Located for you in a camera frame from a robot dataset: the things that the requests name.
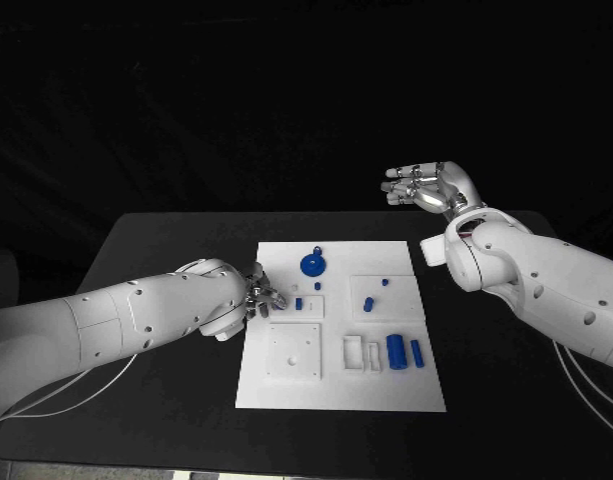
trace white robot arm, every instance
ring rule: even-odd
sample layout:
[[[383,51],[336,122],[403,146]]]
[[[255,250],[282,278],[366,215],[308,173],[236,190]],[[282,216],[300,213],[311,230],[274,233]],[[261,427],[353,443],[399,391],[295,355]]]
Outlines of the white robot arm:
[[[514,316],[543,335],[613,367],[613,261],[558,239],[533,235],[487,208],[452,163],[386,171],[389,204],[416,204],[449,221],[421,241],[429,266],[447,264],[460,288],[503,299]]]
[[[230,338],[266,305],[284,308],[259,264],[220,260],[93,292],[0,309],[0,416],[49,383],[164,345],[193,330]]]

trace white cable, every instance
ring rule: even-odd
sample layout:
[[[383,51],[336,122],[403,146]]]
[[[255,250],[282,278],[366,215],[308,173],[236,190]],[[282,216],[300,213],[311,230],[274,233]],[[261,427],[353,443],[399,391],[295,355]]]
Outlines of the white cable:
[[[591,388],[595,390],[595,392],[601,395],[601,397],[604,397],[604,399],[608,401],[608,403],[613,405],[613,398],[608,397],[608,395],[601,391],[601,389],[597,387],[597,385],[594,384],[594,382],[589,380],[589,377],[586,376],[586,374],[584,373],[582,371],[582,368],[579,367],[579,364],[576,363],[576,360],[575,360],[575,357],[572,356],[572,353],[569,352],[569,349],[565,348],[565,353],[568,354],[568,357],[569,357],[569,360],[572,361],[572,363],[575,364],[575,368],[579,372],[579,375],[582,375],[584,379],[586,380],[586,383],[589,384]]]
[[[128,360],[128,363],[125,364],[125,366],[122,367],[121,371],[118,372],[118,374],[115,375],[115,377],[111,379],[111,381],[103,385],[103,387],[99,388],[99,390],[92,394],[89,395],[79,403],[76,403],[72,407],[67,407],[66,409],[63,410],[59,410],[57,412],[50,412],[50,413],[40,413],[39,415],[10,415],[8,417],[5,417],[5,420],[8,418],[41,418],[41,417],[50,417],[52,415],[57,415],[60,413],[65,413],[67,412],[69,410],[72,410],[73,408],[79,407],[83,403],[86,403],[109,386],[111,384],[118,380],[118,377],[122,375],[122,372],[125,372],[127,368],[129,367],[129,364],[132,363],[132,360],[135,359],[137,357],[137,354],[132,355],[129,357],[129,360]]]
[[[36,407],[36,405],[39,405],[43,401],[46,401],[56,393],[60,393],[92,370],[85,370],[63,386],[60,386],[59,388],[56,388],[56,390],[53,390],[47,395],[44,395],[39,400],[36,400],[34,402],[31,402],[28,405],[26,405],[24,407],[21,407],[17,411],[14,412],[10,412],[10,413],[5,413],[1,417],[0,417],[0,422],[3,420],[7,420],[10,417],[14,417],[16,415],[18,415],[24,410],[28,410],[31,407]]]
[[[589,410],[597,414],[597,417],[601,419],[601,421],[605,423],[608,428],[613,430],[611,422],[604,418],[604,416],[598,412],[597,408],[594,407],[594,405],[586,400],[586,397],[584,396],[584,393],[581,392],[579,387],[576,386],[575,381],[572,380],[572,376],[569,375],[568,368],[565,367],[565,362],[562,361],[560,352],[558,350],[558,344],[555,343],[555,341],[552,341],[552,342],[553,342],[555,354],[558,355],[558,360],[560,362],[562,371],[565,372],[565,375],[568,376],[569,384],[572,385],[572,388],[575,389],[576,394],[579,395],[581,399],[584,400],[584,403],[589,407]]]

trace blue object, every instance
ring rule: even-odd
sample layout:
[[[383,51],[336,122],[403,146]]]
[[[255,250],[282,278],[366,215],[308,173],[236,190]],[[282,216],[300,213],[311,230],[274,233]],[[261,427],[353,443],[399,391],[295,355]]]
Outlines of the blue object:
[[[324,272],[324,258],[320,247],[315,247],[312,253],[301,258],[301,272],[308,277],[317,277]]]
[[[421,358],[421,348],[418,348],[418,340],[411,341],[411,353],[413,354],[413,364],[416,368],[424,366],[424,359]]]
[[[400,335],[387,335],[385,338],[387,345],[387,362],[392,370],[406,368],[406,355],[403,354],[403,340]]]

